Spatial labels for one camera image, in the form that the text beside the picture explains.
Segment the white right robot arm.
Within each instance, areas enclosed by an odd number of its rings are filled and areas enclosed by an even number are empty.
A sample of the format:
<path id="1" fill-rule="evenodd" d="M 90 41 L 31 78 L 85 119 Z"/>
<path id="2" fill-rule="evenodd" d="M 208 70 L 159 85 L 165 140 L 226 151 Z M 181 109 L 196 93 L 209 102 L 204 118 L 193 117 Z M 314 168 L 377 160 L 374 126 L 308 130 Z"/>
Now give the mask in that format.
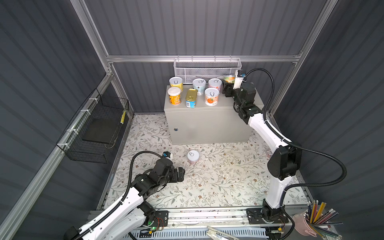
<path id="1" fill-rule="evenodd" d="M 302 151 L 285 143 L 284 137 L 277 136 L 279 132 L 270 125 L 265 112 L 254 104 L 257 90 L 252 83 L 243 83 L 240 88 L 234 89 L 234 84 L 224 82 L 222 92 L 234 100 L 235 112 L 263 138 L 272 151 L 267 164 L 272 178 L 267 197 L 263 200 L 261 216 L 266 223 L 273 223 L 284 214 L 284 189 L 300 167 Z"/>

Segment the pink can pull-tab lid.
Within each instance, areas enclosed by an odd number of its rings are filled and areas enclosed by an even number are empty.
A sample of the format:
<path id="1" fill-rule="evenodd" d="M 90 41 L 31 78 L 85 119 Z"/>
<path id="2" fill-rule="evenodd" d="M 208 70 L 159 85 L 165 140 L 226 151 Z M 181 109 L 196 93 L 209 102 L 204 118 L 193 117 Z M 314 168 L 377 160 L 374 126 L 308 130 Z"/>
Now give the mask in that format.
<path id="1" fill-rule="evenodd" d="M 209 88 L 215 88 L 219 91 L 219 93 L 221 92 L 222 84 L 222 80 L 218 78 L 212 78 L 208 81 Z"/>

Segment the gold rectangular tin can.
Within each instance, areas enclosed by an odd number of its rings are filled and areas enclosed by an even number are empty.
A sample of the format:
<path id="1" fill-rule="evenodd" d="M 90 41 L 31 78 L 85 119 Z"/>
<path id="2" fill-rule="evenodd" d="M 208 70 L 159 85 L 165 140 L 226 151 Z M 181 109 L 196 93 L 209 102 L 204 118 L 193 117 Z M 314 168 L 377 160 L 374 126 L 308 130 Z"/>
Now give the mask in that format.
<path id="1" fill-rule="evenodd" d="M 186 95 L 186 107 L 195 108 L 197 104 L 198 91 L 196 89 L 188 89 Z"/>

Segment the yellow orange can plastic lid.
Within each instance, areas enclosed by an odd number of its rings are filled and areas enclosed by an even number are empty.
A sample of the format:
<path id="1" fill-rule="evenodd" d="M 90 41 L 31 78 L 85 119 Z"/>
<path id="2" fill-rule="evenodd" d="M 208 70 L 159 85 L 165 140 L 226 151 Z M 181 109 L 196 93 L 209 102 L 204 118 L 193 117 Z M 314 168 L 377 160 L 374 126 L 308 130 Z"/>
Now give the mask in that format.
<path id="1" fill-rule="evenodd" d="M 170 104 L 173 106 L 177 106 L 181 104 L 181 89 L 178 87 L 170 87 L 167 91 L 169 96 Z"/>

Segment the orange can pull-tab lid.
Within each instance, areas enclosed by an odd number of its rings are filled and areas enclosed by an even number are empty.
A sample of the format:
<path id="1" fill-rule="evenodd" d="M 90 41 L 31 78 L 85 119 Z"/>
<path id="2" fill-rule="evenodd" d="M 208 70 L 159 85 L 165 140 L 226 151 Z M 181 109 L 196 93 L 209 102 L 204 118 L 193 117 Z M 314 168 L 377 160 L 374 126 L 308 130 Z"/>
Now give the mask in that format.
<path id="1" fill-rule="evenodd" d="M 219 90 L 216 88 L 205 89 L 205 104 L 207 106 L 216 106 L 219 101 Z"/>

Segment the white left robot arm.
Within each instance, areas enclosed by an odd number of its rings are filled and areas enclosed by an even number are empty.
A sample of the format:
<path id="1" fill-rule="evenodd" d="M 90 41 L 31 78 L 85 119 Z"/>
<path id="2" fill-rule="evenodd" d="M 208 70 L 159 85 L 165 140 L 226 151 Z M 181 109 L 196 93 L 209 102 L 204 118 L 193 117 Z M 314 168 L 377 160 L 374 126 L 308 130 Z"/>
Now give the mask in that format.
<path id="1" fill-rule="evenodd" d="M 68 229 L 63 239 L 118 240 L 141 226 L 150 226 L 155 219 L 155 209 L 147 199 L 167 184 L 183 182 L 184 177 L 184 168 L 174 167 L 169 158 L 160 158 L 154 168 L 137 175 L 110 207 L 79 229 Z"/>

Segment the orange green can plastic lid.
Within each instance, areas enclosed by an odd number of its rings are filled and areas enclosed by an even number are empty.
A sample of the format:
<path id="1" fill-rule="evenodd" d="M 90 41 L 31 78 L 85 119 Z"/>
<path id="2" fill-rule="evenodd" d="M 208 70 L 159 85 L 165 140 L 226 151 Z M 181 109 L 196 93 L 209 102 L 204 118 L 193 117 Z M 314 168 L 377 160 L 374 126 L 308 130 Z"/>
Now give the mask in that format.
<path id="1" fill-rule="evenodd" d="M 235 75 L 223 75 L 223 80 L 229 84 L 234 84 L 235 79 L 236 79 Z"/>

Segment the pink can white lid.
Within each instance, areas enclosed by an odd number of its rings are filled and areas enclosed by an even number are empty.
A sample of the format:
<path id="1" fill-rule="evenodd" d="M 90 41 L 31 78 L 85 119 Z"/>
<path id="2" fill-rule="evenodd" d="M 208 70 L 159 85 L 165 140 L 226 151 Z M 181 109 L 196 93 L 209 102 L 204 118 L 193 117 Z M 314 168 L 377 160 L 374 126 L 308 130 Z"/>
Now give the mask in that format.
<path id="1" fill-rule="evenodd" d="M 191 165 L 194 165 L 194 164 L 196 164 L 199 161 L 200 153 L 198 151 L 196 151 L 196 150 L 191 150 L 191 151 L 188 152 L 187 158 L 188 158 L 188 162 Z"/>

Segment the yellow can pull-tab lid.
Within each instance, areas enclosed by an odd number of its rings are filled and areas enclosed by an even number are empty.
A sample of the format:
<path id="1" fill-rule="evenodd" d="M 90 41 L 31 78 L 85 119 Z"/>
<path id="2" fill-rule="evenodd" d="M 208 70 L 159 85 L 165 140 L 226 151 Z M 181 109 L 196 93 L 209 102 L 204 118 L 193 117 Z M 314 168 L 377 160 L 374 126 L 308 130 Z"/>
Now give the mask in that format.
<path id="1" fill-rule="evenodd" d="M 176 87 L 183 91 L 183 79 L 181 77 L 172 77 L 169 79 L 169 83 L 171 87 Z"/>

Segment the blue can white lid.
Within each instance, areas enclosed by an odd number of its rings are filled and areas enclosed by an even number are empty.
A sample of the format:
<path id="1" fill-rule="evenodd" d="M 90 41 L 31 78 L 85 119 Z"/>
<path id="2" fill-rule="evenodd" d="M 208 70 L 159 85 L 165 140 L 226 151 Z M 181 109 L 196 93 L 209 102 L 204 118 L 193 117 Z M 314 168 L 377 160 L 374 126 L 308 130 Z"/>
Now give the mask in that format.
<path id="1" fill-rule="evenodd" d="M 197 96 L 202 96 L 206 89 L 206 81 L 204 79 L 198 78 L 193 80 L 193 88 L 197 90 Z"/>

